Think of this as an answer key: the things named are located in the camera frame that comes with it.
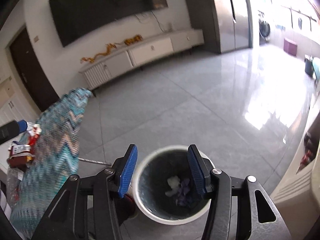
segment flat screen tv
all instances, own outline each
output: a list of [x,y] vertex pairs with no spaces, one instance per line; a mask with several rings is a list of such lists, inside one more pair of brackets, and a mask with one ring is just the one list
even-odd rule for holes
[[161,9],[166,0],[49,0],[63,47],[114,20]]

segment silver screw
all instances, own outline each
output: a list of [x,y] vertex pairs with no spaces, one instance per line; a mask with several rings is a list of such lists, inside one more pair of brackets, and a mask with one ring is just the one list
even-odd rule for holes
[[70,179],[71,181],[75,181],[75,180],[78,179],[78,176],[77,176],[77,175],[71,175],[71,176],[69,177],[69,179]]
[[222,170],[215,168],[215,169],[212,170],[212,172],[213,172],[214,174],[216,174],[216,175],[219,175],[219,174],[222,173]]
[[255,176],[249,176],[249,177],[248,177],[248,181],[250,181],[250,182],[256,182],[257,179],[256,179]]
[[104,173],[105,173],[105,174],[112,174],[112,173],[113,173],[113,169],[112,169],[112,168],[106,168],[106,169],[104,170]]

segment purple storage box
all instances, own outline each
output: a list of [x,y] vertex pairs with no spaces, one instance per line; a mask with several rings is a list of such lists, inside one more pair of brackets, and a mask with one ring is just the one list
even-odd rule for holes
[[298,49],[298,45],[297,43],[295,43],[294,41],[291,41],[287,38],[284,38],[284,42],[283,42],[283,50],[292,55],[292,56],[296,56],[297,55],[297,49]]

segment refrigerator door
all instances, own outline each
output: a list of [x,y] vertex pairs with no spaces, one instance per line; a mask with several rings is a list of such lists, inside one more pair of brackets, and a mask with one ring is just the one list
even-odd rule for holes
[[235,47],[249,47],[249,19],[246,0],[232,0],[235,14]]
[[235,49],[235,31],[231,0],[214,0],[214,4],[217,11],[221,53],[232,51]]

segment chevron pattern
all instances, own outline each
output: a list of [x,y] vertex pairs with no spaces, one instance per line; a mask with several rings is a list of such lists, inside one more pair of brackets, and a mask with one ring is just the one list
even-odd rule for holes
[[[36,159],[19,186],[19,200],[10,222],[31,238],[45,210],[67,178],[77,173],[78,131],[91,92],[76,89],[43,112],[36,123],[42,134],[35,146]],[[26,143],[25,133],[20,142]]]

